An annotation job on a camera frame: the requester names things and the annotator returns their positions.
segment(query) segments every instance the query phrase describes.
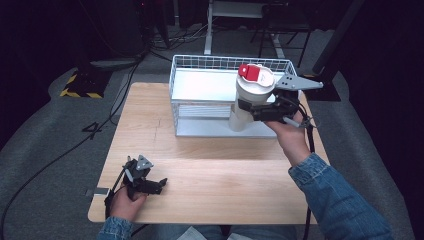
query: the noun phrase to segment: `jacket sleeve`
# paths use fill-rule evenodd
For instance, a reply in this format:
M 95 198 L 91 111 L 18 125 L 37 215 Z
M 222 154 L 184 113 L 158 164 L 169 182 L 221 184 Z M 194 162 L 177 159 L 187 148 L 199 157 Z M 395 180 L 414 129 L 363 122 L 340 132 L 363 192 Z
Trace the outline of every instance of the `jacket sleeve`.
M 108 217 L 97 235 L 97 240 L 131 239 L 132 223 L 128 220 Z
M 387 221 L 315 153 L 289 174 L 328 239 L 392 239 Z

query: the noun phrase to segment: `red lid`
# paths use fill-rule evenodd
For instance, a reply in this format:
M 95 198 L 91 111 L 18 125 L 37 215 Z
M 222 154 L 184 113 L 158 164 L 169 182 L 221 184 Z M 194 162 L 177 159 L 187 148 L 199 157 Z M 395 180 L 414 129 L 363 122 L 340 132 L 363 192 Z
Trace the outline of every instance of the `red lid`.
M 260 70 L 261 69 L 255 65 L 241 64 L 238 74 L 248 81 L 257 82 Z

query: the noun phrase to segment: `black cable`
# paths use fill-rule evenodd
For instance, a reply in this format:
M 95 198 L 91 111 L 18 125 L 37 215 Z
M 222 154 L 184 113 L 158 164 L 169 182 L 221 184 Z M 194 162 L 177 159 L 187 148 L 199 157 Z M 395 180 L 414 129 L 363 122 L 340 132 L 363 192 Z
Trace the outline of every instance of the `black cable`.
M 135 70 L 137 69 L 138 65 L 140 64 L 141 60 L 139 60 L 137 62 L 137 64 L 134 66 L 134 68 L 131 70 L 131 74 L 130 74 L 130 79 L 132 78 Z M 69 150 L 65 151 L 64 153 L 62 153 L 61 155 L 59 155 L 57 158 L 55 158 L 53 161 L 49 162 L 47 165 L 45 165 L 44 167 L 42 167 L 40 170 L 38 170 L 33 176 L 31 176 L 12 196 L 12 198 L 9 200 L 9 202 L 6 204 L 6 207 L 3 211 L 2 214 L 2 218 L 1 218 L 1 223 L 0 223 L 0 237 L 1 240 L 5 240 L 4 237 L 4 224 L 5 224 L 5 220 L 6 220 L 6 215 L 7 215 L 7 211 L 9 210 L 10 206 L 12 205 L 12 203 L 15 201 L 15 199 L 18 197 L 18 195 L 22 192 L 22 190 L 24 190 L 24 188 L 32 181 L 34 180 L 38 175 L 40 175 L 44 170 L 46 170 L 48 167 L 50 167 L 51 165 L 53 165 L 54 163 L 58 162 L 60 159 L 62 159 L 64 156 L 68 155 L 70 152 L 74 151 L 75 149 L 77 149 L 79 146 L 81 146 L 85 141 L 87 141 L 88 139 L 92 138 L 94 136 L 94 134 L 96 134 L 107 122 L 110 121 L 110 119 L 112 118 L 113 115 L 116 114 L 116 112 L 118 111 L 119 107 L 122 105 L 124 100 L 121 100 L 118 108 L 115 109 L 115 111 L 112 114 L 109 114 L 109 117 L 102 123 L 100 124 L 100 126 L 95 129 L 91 134 L 89 134 L 87 137 L 85 137 L 83 140 L 81 140 L 80 142 L 78 142 L 75 146 L 73 146 L 72 148 L 70 148 Z
M 129 91 L 129 88 L 130 88 L 131 79 L 132 79 L 132 77 L 133 77 L 133 75 L 134 75 L 135 70 L 136 70 L 136 69 L 138 68 L 138 66 L 140 65 L 140 62 L 141 62 L 141 61 L 137 62 L 137 63 L 136 63 L 136 65 L 134 65 L 134 66 L 133 66 L 133 68 L 132 68 L 132 69 L 130 70 L 130 72 L 128 73 L 127 82 L 126 82 L 126 83 L 124 84 L 124 86 L 123 86 L 123 87 L 119 90 L 118 95 L 116 96 L 115 101 L 113 102 L 112 107 L 110 108 L 109 121 L 110 121 L 113 125 L 115 125 L 115 126 L 117 126 L 118 124 L 112 121 L 112 117 L 116 114 L 116 112 L 119 110 L 119 108 L 121 107 L 121 105 L 124 103 L 125 96 L 128 94 L 128 91 Z M 115 103 L 116 103 L 116 101 L 117 101 L 117 100 L 118 100 L 118 98 L 119 98 L 119 95 L 121 95 L 121 92 L 122 92 L 122 90 L 123 90 L 125 87 L 126 87 L 126 89 L 125 89 L 125 93 L 124 93 L 124 95 L 122 96 L 121 102 L 119 103 L 118 107 L 116 107 L 115 111 L 114 111 L 114 112 L 112 112 L 113 107 L 115 106 Z
M 197 33 L 202 33 L 205 32 L 207 30 L 207 25 L 202 26 L 201 28 L 199 28 L 198 30 L 193 30 L 192 32 L 188 33 L 188 30 L 185 30 L 185 33 L 181 36 L 178 36 L 178 34 L 181 31 L 178 31 L 177 34 L 174 35 L 174 37 L 172 37 L 171 39 L 174 39 L 171 44 L 170 47 L 159 47 L 159 46 L 155 46 L 155 41 L 153 41 L 153 45 L 152 48 L 154 48 L 157 51 L 168 51 L 168 50 L 174 50 L 178 47 L 180 47 L 181 45 L 185 44 L 185 43 L 192 43 L 194 41 L 197 41 L 199 38 L 203 38 L 206 37 L 206 35 L 203 36 L 199 36 L 199 37 L 194 37 Z
M 105 202 L 105 219 L 110 216 L 110 208 L 112 206 L 112 201 L 113 201 L 113 198 L 115 197 L 115 194 L 123 188 L 123 187 L 121 187 L 115 192 L 116 186 L 118 185 L 119 180 L 121 179 L 122 175 L 124 174 L 124 171 L 125 170 L 122 169 L 121 173 L 118 176 L 118 179 L 116 179 L 115 184 L 113 185 L 112 189 L 109 191 L 107 197 L 105 198 L 105 201 L 104 201 Z
M 154 48 L 155 50 L 158 50 L 158 51 L 167 51 L 167 50 L 170 50 L 171 48 L 172 48 L 172 46 L 177 42 L 177 41 L 179 41 L 180 39 L 182 39 L 182 38 L 185 38 L 185 36 L 187 35 L 187 30 L 185 30 L 185 33 L 182 35 L 182 36 L 178 36 L 178 34 L 180 33 L 181 31 L 178 31 L 173 37 L 171 37 L 171 38 L 169 38 L 169 39 L 171 39 L 171 42 L 170 42 L 170 47 L 168 48 L 168 46 L 157 46 L 156 45 L 156 43 L 157 42 L 164 42 L 164 41 L 161 41 L 161 40 L 155 40 L 155 39 L 153 39 L 152 40 L 152 48 Z
M 157 57 L 157 58 L 160 58 L 160 59 L 163 59 L 163 60 L 166 60 L 166 61 L 168 61 L 168 62 L 171 62 L 171 63 L 172 63 L 172 60 L 171 60 L 171 59 L 169 59 L 169 58 L 167 58 L 167 57 L 165 57 L 165 56 L 162 56 L 162 55 L 160 55 L 160 54 L 158 54 L 158 53 L 155 53 L 155 52 L 153 52 L 152 50 L 150 50 L 150 53 L 151 53 L 153 56 Z
M 303 110 L 301 110 L 300 112 L 303 115 L 303 121 L 309 121 L 309 117 L 306 114 L 306 108 L 300 104 L 303 107 Z M 309 151 L 311 153 L 315 152 L 315 143 L 314 143 L 314 137 L 313 137 L 313 129 L 314 126 L 312 124 L 308 124 L 308 126 L 306 127 L 306 135 L 308 137 L 308 142 L 309 142 Z M 309 227 L 311 225 L 311 209 L 308 207 L 307 211 L 306 211 L 306 222 L 305 222 L 305 231 L 304 231 L 304 235 L 303 235 L 303 240 L 308 239 L 308 235 L 309 235 Z
M 149 225 L 150 224 L 143 224 L 141 227 L 137 228 L 136 230 L 134 230 L 134 232 L 132 232 L 131 237 L 134 237 L 134 235 L 136 235 L 138 232 L 140 232 L 141 230 L 143 230 L 145 227 Z

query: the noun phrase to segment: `white wire basket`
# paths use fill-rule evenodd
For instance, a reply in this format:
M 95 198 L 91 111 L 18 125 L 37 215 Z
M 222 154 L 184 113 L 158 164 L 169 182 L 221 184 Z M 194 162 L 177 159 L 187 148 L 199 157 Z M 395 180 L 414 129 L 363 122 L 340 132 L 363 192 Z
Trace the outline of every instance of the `white wire basket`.
M 296 75 L 292 62 L 286 59 L 175 55 L 169 78 L 169 95 L 176 136 L 275 137 L 275 133 L 262 122 L 249 123 L 240 132 L 229 128 L 231 105 L 236 98 L 236 77 L 241 64 L 267 67 L 277 80 L 287 73 Z

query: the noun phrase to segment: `wooden table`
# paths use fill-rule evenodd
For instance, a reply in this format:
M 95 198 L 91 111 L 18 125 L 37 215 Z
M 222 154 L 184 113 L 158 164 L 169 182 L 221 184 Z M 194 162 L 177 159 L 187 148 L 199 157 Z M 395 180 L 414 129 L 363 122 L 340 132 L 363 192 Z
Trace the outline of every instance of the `wooden table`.
M 314 139 L 326 159 L 317 131 Z M 290 165 L 277 140 L 176 137 L 168 84 L 131 86 L 98 187 L 111 188 L 127 156 L 139 154 L 155 165 L 148 179 L 168 183 L 161 195 L 148 197 L 136 222 L 305 223 L 305 197 L 287 173 Z M 94 196 L 91 221 L 105 220 L 104 198 Z

